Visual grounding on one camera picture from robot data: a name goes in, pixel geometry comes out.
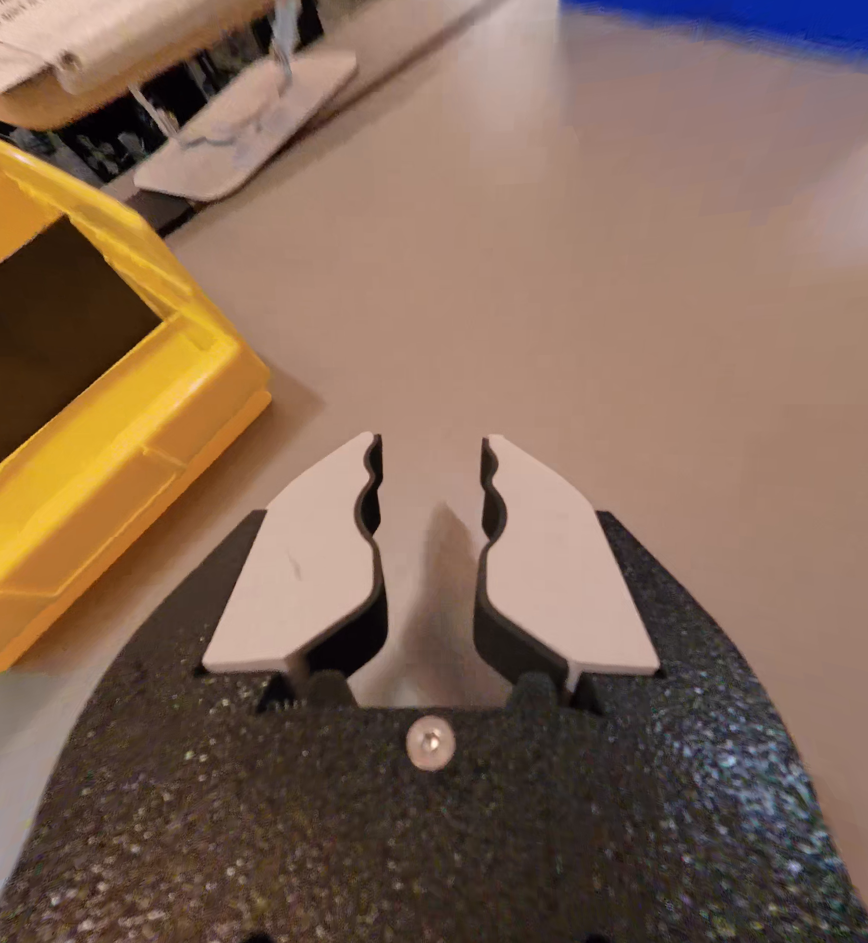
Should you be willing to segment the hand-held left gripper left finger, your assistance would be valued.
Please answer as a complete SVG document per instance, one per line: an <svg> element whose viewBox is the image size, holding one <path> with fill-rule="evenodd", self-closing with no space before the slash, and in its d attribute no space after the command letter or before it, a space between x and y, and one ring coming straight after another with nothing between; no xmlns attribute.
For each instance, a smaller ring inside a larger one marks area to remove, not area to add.
<svg viewBox="0 0 868 943"><path fill-rule="evenodd" d="M362 432L282 489L263 517L202 656L209 674L266 674L295 693L349 680L384 647L376 534L383 443Z"/></svg>

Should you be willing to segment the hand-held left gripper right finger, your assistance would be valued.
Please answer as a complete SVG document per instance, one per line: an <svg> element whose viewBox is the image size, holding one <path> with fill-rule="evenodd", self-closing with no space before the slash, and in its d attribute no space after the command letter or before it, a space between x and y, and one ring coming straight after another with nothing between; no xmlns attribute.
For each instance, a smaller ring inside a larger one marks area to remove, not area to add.
<svg viewBox="0 0 868 943"><path fill-rule="evenodd" d="M558 694L585 694L597 676L658 676L660 657L591 501L500 434L482 440L479 481L482 661L512 686L543 675Z"/></svg>

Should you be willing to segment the yellow plastic bin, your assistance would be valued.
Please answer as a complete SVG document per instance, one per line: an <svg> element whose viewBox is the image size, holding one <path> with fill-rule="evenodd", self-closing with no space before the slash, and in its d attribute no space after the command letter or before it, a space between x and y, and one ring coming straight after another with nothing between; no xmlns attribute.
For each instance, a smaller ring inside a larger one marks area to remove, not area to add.
<svg viewBox="0 0 868 943"><path fill-rule="evenodd" d="M271 401L134 210L0 140L0 672Z"/></svg>

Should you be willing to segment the grey stand base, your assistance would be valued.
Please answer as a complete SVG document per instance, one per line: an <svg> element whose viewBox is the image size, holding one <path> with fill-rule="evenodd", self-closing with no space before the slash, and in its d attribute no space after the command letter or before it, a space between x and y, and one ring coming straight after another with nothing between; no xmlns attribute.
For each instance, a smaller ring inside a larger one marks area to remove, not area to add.
<svg viewBox="0 0 868 943"><path fill-rule="evenodd" d="M349 51L262 57L134 171L142 191L208 204L236 193L354 77Z"/></svg>

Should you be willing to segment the cardboard box with paper label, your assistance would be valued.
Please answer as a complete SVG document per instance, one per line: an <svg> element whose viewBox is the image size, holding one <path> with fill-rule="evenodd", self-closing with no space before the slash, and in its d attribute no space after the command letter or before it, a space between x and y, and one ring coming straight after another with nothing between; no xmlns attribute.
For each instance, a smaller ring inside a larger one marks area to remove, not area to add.
<svg viewBox="0 0 868 943"><path fill-rule="evenodd" d="M97 111L262 17L266 1L145 2L143 15L78 54L63 54L37 77L0 94L0 122L54 130Z"/></svg>

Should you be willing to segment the blue plastic bin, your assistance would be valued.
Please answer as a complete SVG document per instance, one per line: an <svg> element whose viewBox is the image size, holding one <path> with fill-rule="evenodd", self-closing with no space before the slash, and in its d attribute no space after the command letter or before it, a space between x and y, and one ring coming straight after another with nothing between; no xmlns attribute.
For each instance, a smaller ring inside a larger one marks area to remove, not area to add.
<svg viewBox="0 0 868 943"><path fill-rule="evenodd" d="M566 1L562 5L868 57L868 1Z"/></svg>

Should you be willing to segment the white printed paper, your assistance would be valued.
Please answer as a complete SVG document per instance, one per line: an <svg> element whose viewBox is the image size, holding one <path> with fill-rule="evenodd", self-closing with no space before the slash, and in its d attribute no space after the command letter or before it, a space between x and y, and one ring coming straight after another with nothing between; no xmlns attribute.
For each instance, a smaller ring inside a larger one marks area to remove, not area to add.
<svg viewBox="0 0 868 943"><path fill-rule="evenodd" d="M0 94L143 15L139 1L0 1Z"/></svg>

